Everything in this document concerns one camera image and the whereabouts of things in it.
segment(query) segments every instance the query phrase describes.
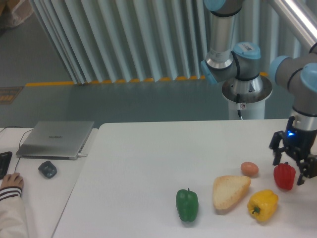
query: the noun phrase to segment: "vertical blinds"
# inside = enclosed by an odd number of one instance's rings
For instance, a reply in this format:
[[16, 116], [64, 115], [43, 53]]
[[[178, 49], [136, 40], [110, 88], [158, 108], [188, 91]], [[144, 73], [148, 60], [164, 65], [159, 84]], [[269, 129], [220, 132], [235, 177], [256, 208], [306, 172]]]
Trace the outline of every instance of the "vertical blinds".
[[[211, 14], [203, 0], [31, 0], [74, 83], [201, 78]], [[317, 12], [315, 0], [307, 5]], [[232, 44], [262, 51], [261, 71], [279, 55], [307, 54], [262, 0], [245, 0]]]

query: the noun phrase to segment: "egg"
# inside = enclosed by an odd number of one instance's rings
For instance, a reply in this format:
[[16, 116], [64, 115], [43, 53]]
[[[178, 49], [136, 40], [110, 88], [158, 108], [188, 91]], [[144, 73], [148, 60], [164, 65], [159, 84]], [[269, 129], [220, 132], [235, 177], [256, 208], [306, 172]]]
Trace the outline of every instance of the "egg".
[[258, 174], [259, 167], [252, 162], [244, 162], [241, 164], [241, 171], [245, 176], [253, 177]]

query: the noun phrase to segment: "gray floor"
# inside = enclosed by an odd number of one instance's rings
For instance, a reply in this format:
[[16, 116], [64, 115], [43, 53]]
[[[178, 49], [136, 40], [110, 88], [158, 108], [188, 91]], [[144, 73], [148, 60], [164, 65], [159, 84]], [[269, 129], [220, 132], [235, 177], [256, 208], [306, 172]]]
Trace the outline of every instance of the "gray floor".
[[[0, 87], [70, 81], [35, 15], [0, 35]], [[293, 97], [273, 85], [266, 119], [289, 117]], [[109, 122], [224, 120], [221, 84], [206, 80], [25, 87], [10, 105], [0, 105], [0, 127], [34, 127], [39, 120]]]

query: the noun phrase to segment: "striped sleeve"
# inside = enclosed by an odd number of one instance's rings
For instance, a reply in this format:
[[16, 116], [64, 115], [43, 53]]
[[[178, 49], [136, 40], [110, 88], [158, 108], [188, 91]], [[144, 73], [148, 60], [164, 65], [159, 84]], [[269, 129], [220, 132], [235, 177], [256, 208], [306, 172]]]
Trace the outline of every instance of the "striped sleeve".
[[11, 186], [11, 187], [4, 187], [0, 189], [0, 201], [8, 198], [8, 197], [15, 197], [21, 196], [22, 190], [19, 187]]

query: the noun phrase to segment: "green bell pepper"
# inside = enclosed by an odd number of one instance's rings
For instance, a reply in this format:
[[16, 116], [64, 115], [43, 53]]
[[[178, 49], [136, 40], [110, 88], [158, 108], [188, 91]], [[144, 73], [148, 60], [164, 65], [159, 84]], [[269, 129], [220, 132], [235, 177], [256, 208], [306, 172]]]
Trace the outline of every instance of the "green bell pepper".
[[176, 195], [176, 207], [179, 218], [183, 222], [193, 222], [198, 213], [197, 194], [185, 189], [181, 189]]

